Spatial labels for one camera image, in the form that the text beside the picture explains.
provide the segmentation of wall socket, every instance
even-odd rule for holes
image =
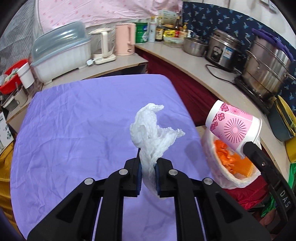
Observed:
[[[269,0],[260,0],[260,1],[265,3],[265,4],[269,4]]]
[[[269,9],[275,13],[278,13],[279,11],[276,5],[274,5],[274,3],[272,3],[271,1],[269,2]]]

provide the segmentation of white trash bag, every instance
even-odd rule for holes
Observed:
[[[207,157],[207,163],[212,172],[214,181],[221,187],[226,189],[245,188],[261,175],[259,170],[254,167],[252,175],[245,177],[243,175],[231,174],[226,167],[224,167],[216,153],[214,141],[218,138],[207,128],[202,137],[202,147]]]
[[[155,113],[163,108],[163,105],[149,103],[137,112],[135,122],[130,126],[131,139],[134,145],[141,149],[143,183],[155,195],[157,195],[154,170],[156,161],[177,138],[185,135],[180,129],[175,131],[171,127],[160,128],[157,125]]]

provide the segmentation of purple cloth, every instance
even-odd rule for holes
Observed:
[[[289,57],[290,61],[292,63],[294,62],[293,55],[290,53],[289,49],[285,45],[283,45],[282,42],[279,41],[275,36],[264,31],[263,29],[257,30],[257,29],[252,28],[252,33],[259,36],[260,38],[265,39],[267,42],[269,42],[273,46],[282,50]]]
[[[170,80],[143,74],[83,80],[39,92],[17,136],[11,198],[19,230],[31,229],[85,178],[107,178],[136,157],[129,126],[140,108],[163,104],[161,127],[186,135],[163,155],[190,178],[211,177],[198,132]],[[176,240],[173,198],[159,199],[142,185],[125,198],[123,241]]]

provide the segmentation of white paper towel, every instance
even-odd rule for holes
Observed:
[[[140,160],[143,183],[156,195],[154,171],[156,161],[174,144],[177,138],[185,135],[180,129],[173,130],[171,127],[160,128],[157,125],[155,113],[163,108],[163,105],[149,103],[137,112],[135,122],[130,126],[131,139],[134,145],[141,149]]]

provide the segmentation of navy blue patterned cloth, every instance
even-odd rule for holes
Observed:
[[[281,35],[267,27],[263,23],[247,16],[243,13],[212,5],[197,2],[183,3],[183,22],[188,23],[188,29],[192,30],[206,41],[209,41],[213,31],[220,29],[224,32],[237,38],[242,44],[242,55],[239,57],[236,68],[243,70],[247,60],[245,50],[250,49],[251,44],[255,38],[252,34],[252,28],[263,29],[266,32],[277,37],[283,45],[287,46],[290,53],[296,58],[296,49],[285,40]],[[290,65],[290,73],[296,77],[296,63]],[[296,81],[287,79],[282,85],[279,94],[289,104],[294,114],[296,114]]]

